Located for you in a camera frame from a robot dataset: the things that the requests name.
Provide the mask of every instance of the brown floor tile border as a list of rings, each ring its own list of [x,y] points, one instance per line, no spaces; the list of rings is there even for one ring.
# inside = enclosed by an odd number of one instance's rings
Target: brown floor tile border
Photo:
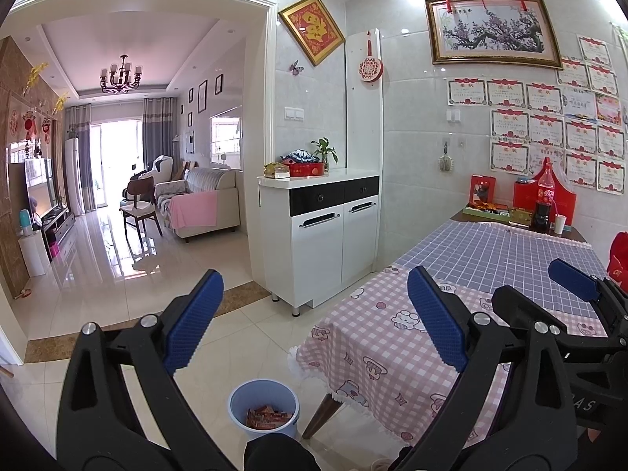
[[[232,289],[225,290],[222,303],[216,311],[216,317],[224,315],[230,311],[245,307],[255,303],[270,295],[270,292],[254,281],[249,281],[243,285],[238,285]],[[105,331],[126,329],[133,327],[139,319],[127,320],[111,326],[105,326]],[[26,357],[24,363],[42,363],[44,361],[56,361],[67,359],[71,356],[76,343],[78,333],[70,335],[51,336],[50,338],[40,338],[29,340],[26,346]]]

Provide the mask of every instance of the wooden chair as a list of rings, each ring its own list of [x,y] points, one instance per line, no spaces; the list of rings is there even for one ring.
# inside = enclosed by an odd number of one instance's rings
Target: wooden chair
[[[159,235],[163,236],[161,232],[161,227],[159,226],[159,220],[157,219],[156,212],[156,201],[155,201],[155,179],[152,177],[147,177],[146,179],[137,179],[133,181],[129,181],[129,184],[126,187],[126,192],[129,196],[133,197],[133,202],[129,202],[126,205],[122,205],[120,207],[120,211],[122,212],[122,217],[124,218],[124,236],[129,239],[127,234],[126,226],[127,220],[126,218],[134,218],[135,224],[128,223],[130,226],[134,226],[137,230],[137,236],[139,237],[139,242],[142,242],[142,235],[139,232],[139,222],[142,222],[142,226],[144,227],[144,235],[146,235],[146,219],[155,220],[155,224],[157,225],[157,230],[159,230]],[[150,201],[141,201],[139,198],[142,195],[149,195]]]

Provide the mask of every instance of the cabinet handle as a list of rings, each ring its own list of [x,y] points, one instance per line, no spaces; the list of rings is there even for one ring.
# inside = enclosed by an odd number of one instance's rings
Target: cabinet handle
[[[351,209],[349,212],[350,213],[354,213],[354,212],[360,212],[363,211],[365,209],[369,209],[371,207],[375,207],[377,205],[377,203],[375,203],[374,201],[370,201],[368,203],[364,203],[362,205],[356,205],[355,207],[353,207],[353,209]]]
[[[335,220],[336,218],[340,218],[340,214],[329,214],[328,218],[320,221],[315,221],[314,223],[308,223],[307,221],[305,221],[305,224],[299,225],[299,228],[310,228],[311,226],[320,225],[321,223],[327,223],[327,221]]]

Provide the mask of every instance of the red bag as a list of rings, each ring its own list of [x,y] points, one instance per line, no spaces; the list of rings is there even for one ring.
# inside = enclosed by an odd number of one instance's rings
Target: red bag
[[[628,286],[628,232],[620,232],[610,245],[610,262],[606,272],[619,286],[625,281]]]

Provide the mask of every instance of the gray curtain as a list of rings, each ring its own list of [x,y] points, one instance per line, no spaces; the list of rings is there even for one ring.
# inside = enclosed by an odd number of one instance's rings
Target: gray curtain
[[[89,146],[89,126],[92,120],[92,105],[73,106],[65,109],[65,130],[74,131],[78,137],[78,164],[80,185],[86,212],[96,210],[93,198],[92,155]]]
[[[164,97],[162,99],[144,99],[144,118],[142,119],[142,142],[144,146],[144,166],[150,170],[153,161],[159,155],[169,155],[175,160],[174,169],[178,166],[178,147],[173,147],[172,138],[175,137],[175,111],[177,99]]]

